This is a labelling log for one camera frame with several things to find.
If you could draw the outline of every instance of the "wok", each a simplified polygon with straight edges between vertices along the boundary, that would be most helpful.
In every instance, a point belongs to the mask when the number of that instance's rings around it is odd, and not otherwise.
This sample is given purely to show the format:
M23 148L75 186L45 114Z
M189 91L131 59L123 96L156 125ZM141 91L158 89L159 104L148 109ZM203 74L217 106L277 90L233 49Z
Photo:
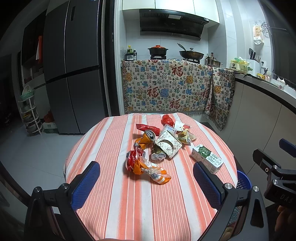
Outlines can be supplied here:
M195 52L193 51L193 48L190 48L190 51L186 51L186 49L178 43L178 45L184 49L184 51L179 51L180 55L183 57L183 58L191 58L191 59L196 59L196 60L200 60L203 58L204 54L203 53L200 53L200 52Z

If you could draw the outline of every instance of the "human hand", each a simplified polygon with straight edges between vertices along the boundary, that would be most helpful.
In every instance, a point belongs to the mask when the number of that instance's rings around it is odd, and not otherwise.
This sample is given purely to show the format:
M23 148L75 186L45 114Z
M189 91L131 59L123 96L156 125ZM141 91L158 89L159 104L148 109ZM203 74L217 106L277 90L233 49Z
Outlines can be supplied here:
M280 230L283 226L291 223L296 224L296 211L293 211L289 208L279 206L278 212L280 213L276 219L276 225L274 227L275 231Z

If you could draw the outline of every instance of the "red pot lid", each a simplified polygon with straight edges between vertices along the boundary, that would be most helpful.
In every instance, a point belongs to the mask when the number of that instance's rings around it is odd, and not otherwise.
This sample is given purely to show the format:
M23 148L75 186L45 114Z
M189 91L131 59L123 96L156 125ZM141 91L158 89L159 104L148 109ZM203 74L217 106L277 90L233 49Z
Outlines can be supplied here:
M156 46L151 47L151 48L163 48L163 49L165 49L165 47L161 47L160 45L156 45Z

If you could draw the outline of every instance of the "striped tablecloth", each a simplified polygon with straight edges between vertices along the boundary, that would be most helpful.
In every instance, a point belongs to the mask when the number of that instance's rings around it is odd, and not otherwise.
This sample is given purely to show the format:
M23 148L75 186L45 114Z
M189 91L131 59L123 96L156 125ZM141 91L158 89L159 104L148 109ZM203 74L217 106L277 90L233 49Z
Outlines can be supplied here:
M100 177L84 206L77 213L93 237L146 241L196 241L217 210L211 208L192 168L193 146L203 144L224 160L217 176L223 183L237 184L234 157L213 131L182 113L170 114L174 121L191 125L197 139L183 145L171 159L156 162L172 179L158 185L148 175L135 175L125 168L126 153L143 132L136 123L162 129L159 114L129 114L108 117L91 128L74 146L65 163L70 183L91 161L101 166ZM150 156L151 148L145 150Z

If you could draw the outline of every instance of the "red bag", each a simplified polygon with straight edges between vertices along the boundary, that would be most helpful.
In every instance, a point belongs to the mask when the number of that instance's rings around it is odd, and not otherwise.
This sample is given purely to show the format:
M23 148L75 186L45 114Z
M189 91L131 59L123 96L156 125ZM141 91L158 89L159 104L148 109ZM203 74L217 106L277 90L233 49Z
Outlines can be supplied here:
M175 123L173 122L173 119L169 117L168 115L163 115L163 118L161 119L161 123L163 125L168 124L171 127L174 127Z
M145 124L136 124L136 127L140 131L151 130L151 131L154 132L154 134L156 136L159 136L159 133L160 133L160 129L155 127L155 126L148 126L148 125L145 125Z

